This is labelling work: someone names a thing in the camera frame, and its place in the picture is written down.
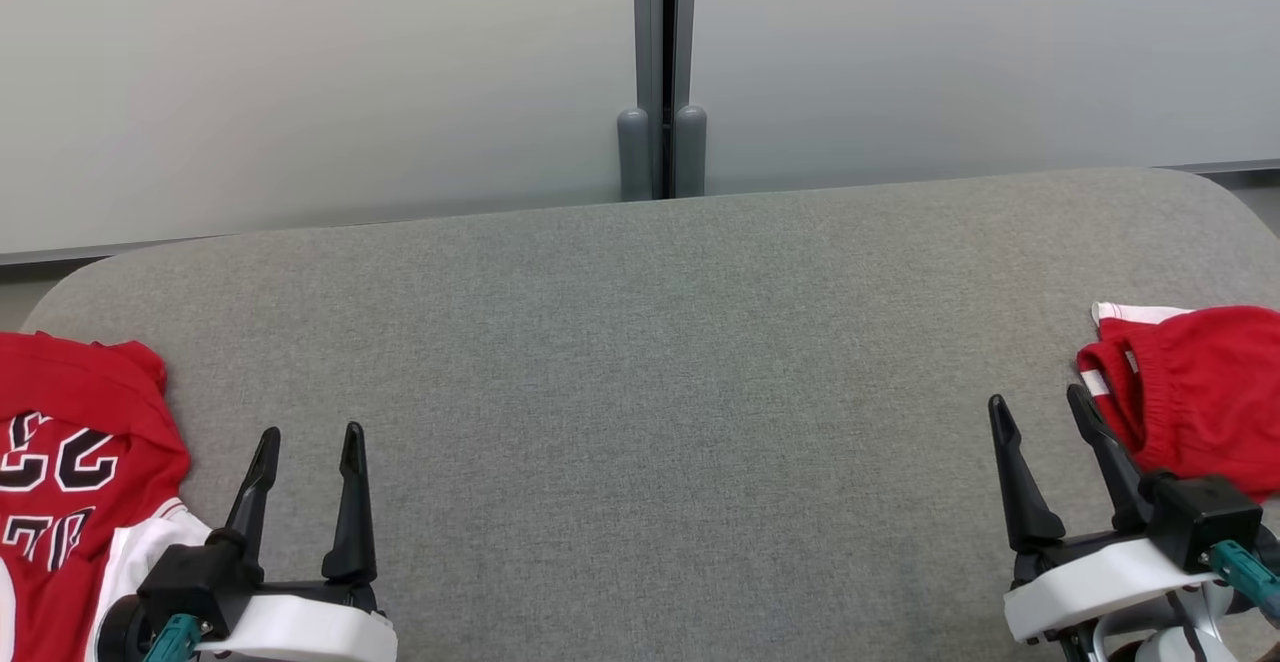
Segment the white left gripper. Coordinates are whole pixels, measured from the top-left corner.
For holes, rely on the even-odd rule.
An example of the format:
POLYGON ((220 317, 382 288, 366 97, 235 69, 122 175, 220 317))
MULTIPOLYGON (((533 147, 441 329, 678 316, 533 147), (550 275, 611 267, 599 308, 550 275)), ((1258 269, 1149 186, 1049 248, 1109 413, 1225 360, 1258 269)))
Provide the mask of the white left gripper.
MULTIPOLYGON (((268 428, 221 528, 207 538, 227 544, 251 583, 264 583, 259 561, 268 494, 276 480, 282 433, 268 428)), ((399 642, 371 583, 378 577, 365 433, 348 423, 340 451, 340 502, 328 583, 238 585, 218 597, 227 618, 195 648, 197 661, 397 661, 399 642)))

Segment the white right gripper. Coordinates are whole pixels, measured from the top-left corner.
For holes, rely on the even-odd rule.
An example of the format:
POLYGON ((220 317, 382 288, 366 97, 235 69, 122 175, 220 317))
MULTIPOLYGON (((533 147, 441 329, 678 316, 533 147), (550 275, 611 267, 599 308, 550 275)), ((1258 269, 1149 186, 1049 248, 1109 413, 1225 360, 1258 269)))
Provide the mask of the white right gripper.
MULTIPOLYGON (((1151 505, 1140 471, 1083 384, 1066 400, 1100 467, 1112 530, 1146 530, 1151 505)), ((1015 642, 1059 645, 1222 645, 1222 621, 1243 599, 1212 572, 1189 574, 1144 537, 1097 533, 1065 538, 1021 452, 1021 434, 1000 394, 988 400, 1012 583, 1004 618, 1015 642)))

